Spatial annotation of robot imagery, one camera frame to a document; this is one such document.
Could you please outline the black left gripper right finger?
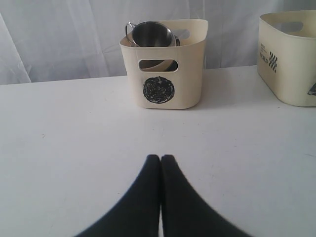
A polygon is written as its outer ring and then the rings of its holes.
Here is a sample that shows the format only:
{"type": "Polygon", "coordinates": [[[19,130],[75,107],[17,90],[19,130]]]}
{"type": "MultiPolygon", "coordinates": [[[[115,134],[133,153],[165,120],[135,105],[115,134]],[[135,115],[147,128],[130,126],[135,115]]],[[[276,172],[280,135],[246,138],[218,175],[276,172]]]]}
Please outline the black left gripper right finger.
{"type": "Polygon", "coordinates": [[[161,158],[162,226],[165,237],[243,237],[190,185],[172,155],[161,158]]]}

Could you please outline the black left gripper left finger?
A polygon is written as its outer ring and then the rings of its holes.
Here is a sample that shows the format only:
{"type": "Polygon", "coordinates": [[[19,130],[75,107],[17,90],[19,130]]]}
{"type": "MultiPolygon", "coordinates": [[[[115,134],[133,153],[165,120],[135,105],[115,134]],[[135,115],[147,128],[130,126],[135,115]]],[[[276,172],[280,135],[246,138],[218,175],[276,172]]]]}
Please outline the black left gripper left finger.
{"type": "Polygon", "coordinates": [[[148,155],[123,197],[78,237],[157,237],[160,216],[160,158],[148,155]]]}

